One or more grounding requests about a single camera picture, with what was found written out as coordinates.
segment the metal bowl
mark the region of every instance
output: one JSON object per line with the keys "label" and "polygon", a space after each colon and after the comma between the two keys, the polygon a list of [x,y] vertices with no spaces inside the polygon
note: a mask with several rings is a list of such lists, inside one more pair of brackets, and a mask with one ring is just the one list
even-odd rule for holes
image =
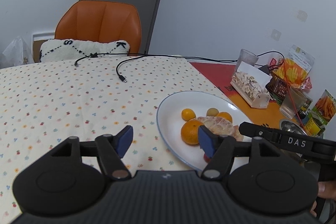
{"label": "metal bowl", "polygon": [[301,135],[308,135],[305,131],[291,120],[282,119],[279,128],[284,131],[293,132]]}

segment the brown woven basket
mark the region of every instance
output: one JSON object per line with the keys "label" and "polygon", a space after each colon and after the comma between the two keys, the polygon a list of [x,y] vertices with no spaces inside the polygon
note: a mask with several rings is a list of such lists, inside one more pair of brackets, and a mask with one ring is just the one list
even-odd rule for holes
{"label": "brown woven basket", "polygon": [[282,103],[288,92],[287,83],[283,81],[279,76],[277,76],[274,72],[271,72],[271,75],[272,79],[266,85],[266,88],[271,93],[271,95],[279,101],[279,103]]}

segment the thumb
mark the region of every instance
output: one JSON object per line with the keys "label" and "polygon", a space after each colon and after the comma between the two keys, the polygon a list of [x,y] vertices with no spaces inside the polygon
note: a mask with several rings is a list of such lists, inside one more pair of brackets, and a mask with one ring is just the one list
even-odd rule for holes
{"label": "thumb", "polygon": [[332,198],[336,200],[336,181],[319,182],[320,198]]}

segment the chair backrest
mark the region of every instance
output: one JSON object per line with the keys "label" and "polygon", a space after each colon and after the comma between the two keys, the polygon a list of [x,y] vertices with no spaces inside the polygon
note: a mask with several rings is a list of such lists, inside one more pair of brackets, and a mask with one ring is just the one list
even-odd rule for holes
{"label": "chair backrest", "polygon": [[138,52],[141,43],[139,15],[130,4],[82,0],[61,18],[56,27],[55,39],[101,43],[125,40],[130,44],[130,52]]}

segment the plate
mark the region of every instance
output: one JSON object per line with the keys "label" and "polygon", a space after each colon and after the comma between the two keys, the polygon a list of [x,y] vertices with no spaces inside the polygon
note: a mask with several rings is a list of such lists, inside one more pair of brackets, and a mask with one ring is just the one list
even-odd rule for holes
{"label": "plate", "polygon": [[[162,139],[176,157],[198,171],[203,170],[207,165],[203,159],[204,152],[199,145],[188,145],[182,141],[181,127],[185,121],[181,118],[181,111],[185,108],[191,108],[196,117],[204,117],[211,107],[217,108],[220,112],[230,113],[233,125],[251,122],[239,108],[230,102],[200,91],[181,91],[169,95],[157,109],[156,122]],[[251,141],[251,138],[244,136],[243,141]],[[248,157],[235,158],[231,172],[247,163]]]}

